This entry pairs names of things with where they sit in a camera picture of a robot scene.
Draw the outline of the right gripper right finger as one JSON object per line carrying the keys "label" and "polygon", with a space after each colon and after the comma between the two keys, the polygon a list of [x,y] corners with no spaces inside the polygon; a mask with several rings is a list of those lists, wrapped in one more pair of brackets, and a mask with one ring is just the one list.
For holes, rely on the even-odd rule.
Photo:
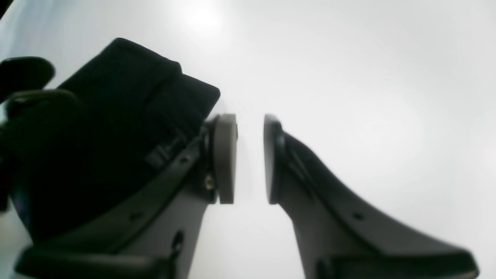
{"label": "right gripper right finger", "polygon": [[292,221],[307,279],[476,279],[463,248],[381,212],[340,181],[305,144],[264,117],[268,202]]}

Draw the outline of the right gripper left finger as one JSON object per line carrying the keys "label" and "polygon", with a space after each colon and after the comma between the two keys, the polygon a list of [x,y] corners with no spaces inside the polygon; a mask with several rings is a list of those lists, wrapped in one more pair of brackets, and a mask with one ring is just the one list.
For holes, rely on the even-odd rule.
{"label": "right gripper left finger", "polygon": [[16,279],[187,279],[210,204],[234,203],[234,114],[200,135],[137,193],[60,237],[25,249]]}

